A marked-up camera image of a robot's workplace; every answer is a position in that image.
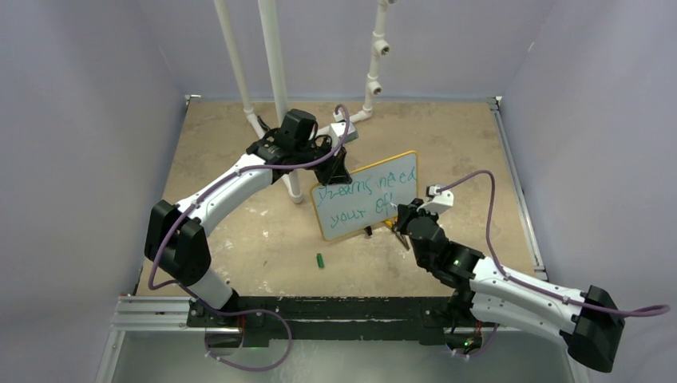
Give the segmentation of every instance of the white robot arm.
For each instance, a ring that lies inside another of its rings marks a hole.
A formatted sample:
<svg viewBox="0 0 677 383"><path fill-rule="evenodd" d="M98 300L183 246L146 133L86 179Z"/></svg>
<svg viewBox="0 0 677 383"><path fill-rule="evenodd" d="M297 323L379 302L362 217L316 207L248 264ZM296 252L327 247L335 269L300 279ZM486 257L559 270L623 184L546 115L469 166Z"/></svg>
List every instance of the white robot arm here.
<svg viewBox="0 0 677 383"><path fill-rule="evenodd" d="M464 180L482 172L493 181L487 171L473 173ZM625 326L624 318L652 316L670 309L651 306L620 311L599 287L590 286L583 292L544 282L503 267L490 242L493 257L488 258L480 251L447 239L437 220L439 213L450 206L449 201L453 202L448 191L451 187L428 187L427 202L414 199L408 205L398 205L395 230L409 236L420 267L455 289L450 313L442 313L454 315L455 326L472 327L479 321L514 327L555 342L587 367L610 372Z"/></svg>
<svg viewBox="0 0 677 383"><path fill-rule="evenodd" d="M228 310L237 293L210 267L207 237L216 225L300 164L314 171L321 184L351 182L342 144L356 136L354 127L349 121L338 122L330 125L327 134L316 135L315 117L292 109L280 128L269 128L235 165L202 190L174 205L157 203L148 224L146 257L209 306Z"/></svg>

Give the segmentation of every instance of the white pipe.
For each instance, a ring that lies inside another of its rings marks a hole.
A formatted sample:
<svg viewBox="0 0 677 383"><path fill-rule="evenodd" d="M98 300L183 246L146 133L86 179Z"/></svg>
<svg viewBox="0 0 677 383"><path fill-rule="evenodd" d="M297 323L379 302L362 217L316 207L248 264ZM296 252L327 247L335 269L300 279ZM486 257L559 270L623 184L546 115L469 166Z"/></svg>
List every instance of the white pipe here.
<svg viewBox="0 0 677 383"><path fill-rule="evenodd" d="M284 115L289 112L289 101L287 99L287 83L284 80L284 68L282 67L282 47L279 44L275 0L259 0L259 13L263 26L263 41L266 44L268 69L271 71L275 110L277 110L277 118L279 126L281 126Z"/></svg>
<svg viewBox="0 0 677 383"><path fill-rule="evenodd" d="M244 80L244 71L242 70L242 63L240 62L240 53L237 50L235 34L233 33L231 26L231 19L230 16L228 16L228 8L226 8L225 0L214 0L214 7L216 8L216 15L219 17L219 24L221 24L221 32L224 34L228 56L231 58L231 66L233 68L233 73L235 74L237 89L240 90L240 98L242 99L244 113L247 114L247 119L249 120L249 114L253 114L254 108L251 106L247 82Z"/></svg>
<svg viewBox="0 0 677 383"><path fill-rule="evenodd" d="M284 67L282 66L282 47L279 44L279 26L275 0L259 0L259 13L261 14L261 26L263 27L263 42L266 45L268 69L271 72L275 111L277 112L279 126L282 126L284 115L289 112L289 100L287 99L287 82L284 79ZM303 202L299 173L294 170L283 176L282 181L287 186L291 200L294 203Z"/></svg>
<svg viewBox="0 0 677 383"><path fill-rule="evenodd" d="M259 120L256 118L256 115L254 113L247 114L247 121L249 121L251 127L254 128L256 135L259 138L263 138L263 135L266 133L263 131L263 128L261 128L261 124L259 124Z"/></svg>
<svg viewBox="0 0 677 383"><path fill-rule="evenodd" d="M244 80L244 71L242 69L242 63L240 62L240 53L237 50L235 34L232 30L231 19L228 15L228 8L226 7L225 0L214 0L214 7L216 8L216 15L219 17L219 24L221 24L221 32L224 34L228 56L231 58L231 66L233 68L233 73L235 74L237 88L240 91L240 98L242 98L244 115L247 117L247 121L249 121L251 127L254 128L256 135L261 138L265 132L263 131L263 128L261 128L261 124L259 124L256 114L254 114L254 107L251 105L249 91L247 90L247 82ZM289 175L284 175L282 176L282 181L287 187L291 200L294 203L301 203L303 201L303 196L298 174L294 174L292 177L294 178L290 180Z"/></svg>
<svg viewBox="0 0 677 383"><path fill-rule="evenodd" d="M381 93L381 84L378 83L378 67L381 56L390 52L390 45L383 38L386 36L386 15L388 5L395 3L394 0L378 0L378 9L376 10L376 25L371 34L371 62L369 63L369 73L366 75L366 85L364 89L364 105L362 112L364 118L371 116L374 103L374 96Z"/></svg>

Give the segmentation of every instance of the plywood surface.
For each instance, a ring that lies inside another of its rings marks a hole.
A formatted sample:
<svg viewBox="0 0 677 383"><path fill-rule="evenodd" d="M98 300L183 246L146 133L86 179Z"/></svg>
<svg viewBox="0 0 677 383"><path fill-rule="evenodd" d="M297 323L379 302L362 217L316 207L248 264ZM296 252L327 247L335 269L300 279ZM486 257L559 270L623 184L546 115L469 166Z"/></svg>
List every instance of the plywood surface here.
<svg viewBox="0 0 677 383"><path fill-rule="evenodd" d="M292 103L314 114L320 126L332 122L334 103ZM349 103L357 112L359 103ZM272 103L255 106L277 126ZM492 241L501 261L532 274L519 209L493 116L485 103L381 103L374 116L357 123L359 139L349 143L349 170L416 150L419 195L429 184L448 184L479 169L497 179ZM175 202L214 180L244 153L256 135L240 103L201 102L188 109L164 198ZM305 195L294 204L280 181L252 196L209 237L212 267L242 295L441 296L451 290L416 266L414 255L384 227L374 235L338 242L322 239L308 192L312 172L301 171ZM489 178L479 176L454 188L454 207L440 218L447 236L489 253L485 222ZM322 253L324 269L315 255ZM139 295L183 295L175 286L150 291L145 261ZM160 271L156 282L168 279Z"/></svg>

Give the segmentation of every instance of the small whiteboard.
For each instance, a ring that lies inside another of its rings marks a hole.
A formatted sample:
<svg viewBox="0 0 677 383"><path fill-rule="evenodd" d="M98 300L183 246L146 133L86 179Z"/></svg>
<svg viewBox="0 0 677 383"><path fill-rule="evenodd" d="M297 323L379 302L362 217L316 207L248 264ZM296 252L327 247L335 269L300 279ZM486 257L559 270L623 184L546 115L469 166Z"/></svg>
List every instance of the small whiteboard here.
<svg viewBox="0 0 677 383"><path fill-rule="evenodd" d="M360 168L350 174L350 185L315 185L313 208L322 237L330 241L367 226L392 219L391 203L410 203L417 196L416 152L406 152Z"/></svg>

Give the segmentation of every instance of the white wall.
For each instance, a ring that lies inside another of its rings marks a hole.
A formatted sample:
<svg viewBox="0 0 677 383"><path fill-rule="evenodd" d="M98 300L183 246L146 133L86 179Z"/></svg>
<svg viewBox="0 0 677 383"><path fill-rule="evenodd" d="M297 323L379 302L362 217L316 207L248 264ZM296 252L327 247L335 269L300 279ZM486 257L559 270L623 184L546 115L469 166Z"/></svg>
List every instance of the white wall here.
<svg viewBox="0 0 677 383"><path fill-rule="evenodd" d="M548 275L677 303L677 2L559 0L502 102ZM627 320L614 371L674 381L677 315Z"/></svg>
<svg viewBox="0 0 677 383"><path fill-rule="evenodd" d="M92 381L183 114L138 3L0 2L0 381Z"/></svg>
<svg viewBox="0 0 677 383"><path fill-rule="evenodd" d="M238 98L212 0L140 0L185 93ZM227 0L251 95L272 97L254 0ZM278 0L290 97L363 96L377 0ZM382 98L503 94L554 0L400 0L390 7Z"/></svg>

